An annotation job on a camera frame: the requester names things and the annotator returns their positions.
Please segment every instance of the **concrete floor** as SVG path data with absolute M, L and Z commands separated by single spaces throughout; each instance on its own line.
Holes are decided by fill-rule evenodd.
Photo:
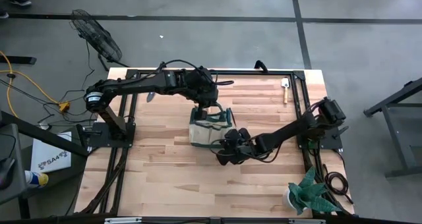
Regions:
M 3 2 L 0 6 L 11 13 L 32 14 L 69 14 L 72 9 L 85 9 L 92 14 L 116 15 L 295 16 L 292 0 L 32 1 L 34 6 L 25 10 Z M 422 18 L 422 0 L 299 0 L 299 4 L 302 16 L 310 18 Z M 156 67 L 160 61 L 174 58 L 206 67 L 251 68 L 257 59 L 271 69 L 304 67 L 296 23 L 100 23 L 122 49 L 122 62 L 134 67 Z M 350 129 L 342 135 L 342 140 L 356 213 L 361 217 L 420 222 L 422 175 L 384 178 L 385 172 L 401 168 L 400 161 L 383 116 L 368 119 L 362 111 L 409 80 L 421 77 L 421 26 L 305 24 L 304 28 L 312 68 L 323 71 L 328 94 L 347 115 L 346 125 Z M 72 30 L 68 20 L 1 20 L 0 50 L 8 55 L 37 57 L 34 66 L 15 65 L 14 68 L 30 75 L 53 98 L 60 98 L 66 90 L 79 89 L 89 72 L 85 42 Z M 88 78 L 88 85 L 107 75 L 95 53 L 91 55 L 91 67 L 96 71 Z M 42 97 L 21 77 L 14 85 Z M 0 87 L 0 94 L 5 95 L 5 90 L 4 86 Z M 36 123 L 46 116 L 42 106 L 33 100 L 17 92 L 12 92 L 11 97 L 21 119 Z M 9 110 L 5 99 L 0 106 Z M 83 108 L 82 100 L 72 105 L 75 112 Z M 51 118 L 58 120 L 61 120 L 58 115 Z M 26 145 L 31 144 L 30 140 L 26 141 Z M 31 198 L 33 217 L 63 215 L 78 183 L 79 179 L 75 179 Z M 0 206 L 0 210 L 0 219 L 18 218 L 16 201 Z

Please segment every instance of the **sa4 logo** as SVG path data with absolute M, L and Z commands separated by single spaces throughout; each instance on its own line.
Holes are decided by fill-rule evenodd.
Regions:
M 43 170 L 46 165 L 52 164 L 54 161 L 57 161 L 58 159 L 60 159 L 60 157 L 67 157 L 67 151 L 62 151 L 61 153 L 59 153 L 59 155 L 52 157 L 51 159 L 48 159 L 47 161 L 43 161 L 39 163 L 38 168 L 40 168 L 40 170 Z

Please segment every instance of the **electric fan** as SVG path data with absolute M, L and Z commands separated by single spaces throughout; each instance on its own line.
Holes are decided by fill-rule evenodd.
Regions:
M 109 69 L 106 67 L 102 57 L 110 63 L 129 67 L 119 62 L 123 56 L 119 46 L 111 38 L 110 33 L 94 20 L 91 15 L 81 9 L 73 10 L 71 20 L 79 36 L 85 39 L 98 52 L 98 59 L 106 71 Z

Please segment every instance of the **potted plant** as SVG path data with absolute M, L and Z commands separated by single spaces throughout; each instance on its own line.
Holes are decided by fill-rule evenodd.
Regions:
M 327 192 L 325 183 L 314 184 L 314 178 L 315 168 L 311 167 L 299 185 L 290 182 L 284 193 L 284 204 L 296 209 L 298 215 L 307 208 L 323 212 L 340 211 L 340 208 L 321 197 Z

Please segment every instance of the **wooden handle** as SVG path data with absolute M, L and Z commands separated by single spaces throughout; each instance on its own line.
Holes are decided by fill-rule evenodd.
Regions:
M 284 88 L 284 103 L 287 103 L 287 99 L 289 97 L 289 93 L 287 87 Z

